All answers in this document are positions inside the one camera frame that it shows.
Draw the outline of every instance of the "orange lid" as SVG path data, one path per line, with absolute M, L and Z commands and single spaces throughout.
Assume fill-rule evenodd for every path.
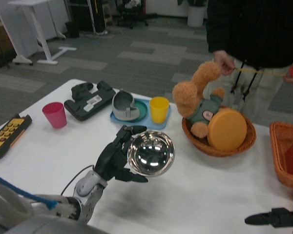
M 226 108 L 219 111 L 209 122 L 208 141 L 218 150 L 237 149 L 245 140 L 247 125 L 236 110 Z

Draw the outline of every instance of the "blue rope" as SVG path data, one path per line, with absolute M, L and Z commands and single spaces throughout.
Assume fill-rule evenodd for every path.
M 48 207 L 49 210 L 54 209 L 58 205 L 57 201 L 51 201 L 51 200 L 48 200 L 48 199 L 44 199 L 42 197 L 32 195 L 32 194 L 30 194 L 28 192 L 25 192 L 24 190 L 21 190 L 21 189 L 15 187 L 14 185 L 10 184 L 6 180 L 2 179 L 1 177 L 0 177 L 0 184 L 8 187 L 9 189 L 13 190 L 17 194 L 22 195 L 22 196 L 24 196 L 24 197 L 26 197 L 28 199 L 44 203 Z

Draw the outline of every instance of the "office chair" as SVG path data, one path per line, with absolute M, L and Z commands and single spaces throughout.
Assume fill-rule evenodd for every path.
M 128 2 L 130 2 L 130 0 L 123 0 L 123 3 L 119 5 L 117 0 L 115 0 L 116 9 L 121 14 L 121 19 L 117 21 L 117 26 L 121 26 L 122 22 L 129 22 L 129 28 L 133 29 L 133 24 L 137 21 L 144 22 L 145 25 L 148 26 L 146 17 L 143 14 L 145 0 L 141 0 L 141 5 L 132 7 L 130 9 L 125 8 L 125 4 Z

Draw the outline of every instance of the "brown basket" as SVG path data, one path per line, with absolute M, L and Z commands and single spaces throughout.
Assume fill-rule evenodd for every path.
M 293 125 L 275 122 L 270 126 L 274 167 L 281 183 L 293 188 L 293 175 L 287 173 L 285 152 L 293 144 Z
M 252 147 L 252 145 L 256 141 L 256 131 L 255 131 L 253 124 L 250 122 L 250 120 L 248 118 L 246 118 L 245 116 L 243 116 L 243 117 L 245 118 L 247 128 L 248 128 L 245 140 L 239 148 L 237 148 L 235 150 L 230 150 L 230 151 L 221 151 L 221 150 L 217 150 L 217 149 L 211 147 L 209 145 L 207 137 L 204 139 L 199 139 L 199 138 L 195 137 L 191 133 L 192 124 L 190 123 L 189 120 L 187 120 L 185 118 L 182 119 L 182 128 L 183 128 L 186 136 L 188 137 L 188 139 L 190 141 L 192 141 L 192 143 L 195 145 L 195 147 L 198 148 L 203 153 L 210 155 L 210 156 L 214 156 L 214 157 L 227 157 L 227 156 L 231 156 L 231 155 L 245 152 L 250 147 Z

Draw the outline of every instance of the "blue tray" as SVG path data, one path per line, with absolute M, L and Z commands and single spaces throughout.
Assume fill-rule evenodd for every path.
M 139 98 L 135 98 L 135 100 L 139 100 L 139 101 L 145 103 L 146 106 L 147 106 L 147 115 L 146 115 L 146 117 L 144 119 L 142 119 L 140 121 L 137 121 L 137 122 L 121 121 L 121 120 L 118 120 L 115 117 L 114 113 L 112 112 L 111 115 L 110 115 L 111 121 L 114 122 L 114 123 L 119 123 L 119 124 L 128 125 L 128 126 L 143 125 L 143 126 L 146 126 L 148 129 L 154 129 L 154 130 L 161 130 L 161 129 L 166 127 L 167 122 L 169 120 L 170 112 L 171 112 L 170 105 L 169 105 L 169 110 L 168 110 L 168 113 L 167 113 L 166 121 L 164 123 L 162 123 L 162 124 L 156 124 L 151 119 L 151 110 L 150 110 L 150 104 L 149 104 L 150 101 L 145 100 L 145 99 L 139 99 Z

